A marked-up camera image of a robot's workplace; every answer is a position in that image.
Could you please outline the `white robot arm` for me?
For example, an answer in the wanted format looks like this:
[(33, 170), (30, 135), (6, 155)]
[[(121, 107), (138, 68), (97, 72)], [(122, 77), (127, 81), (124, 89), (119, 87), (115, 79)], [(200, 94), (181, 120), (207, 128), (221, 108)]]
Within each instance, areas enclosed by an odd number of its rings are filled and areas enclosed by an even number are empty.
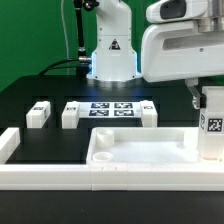
[(122, 0), (91, 0), (96, 9), (97, 47), (88, 79), (104, 86), (136, 78), (184, 79), (195, 108), (206, 106), (197, 79), (224, 74), (224, 0), (158, 0), (146, 9), (150, 26), (141, 53), (131, 45), (131, 9)]

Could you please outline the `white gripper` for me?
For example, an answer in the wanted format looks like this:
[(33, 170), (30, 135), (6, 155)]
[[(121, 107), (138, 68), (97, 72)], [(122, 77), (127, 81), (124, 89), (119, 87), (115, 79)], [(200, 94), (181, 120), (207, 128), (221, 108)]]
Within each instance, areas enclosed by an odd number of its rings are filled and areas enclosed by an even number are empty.
[(224, 74), (224, 31), (200, 33), (194, 21), (151, 25), (143, 34), (141, 73), (147, 82), (186, 79), (193, 107), (205, 108), (197, 78)]

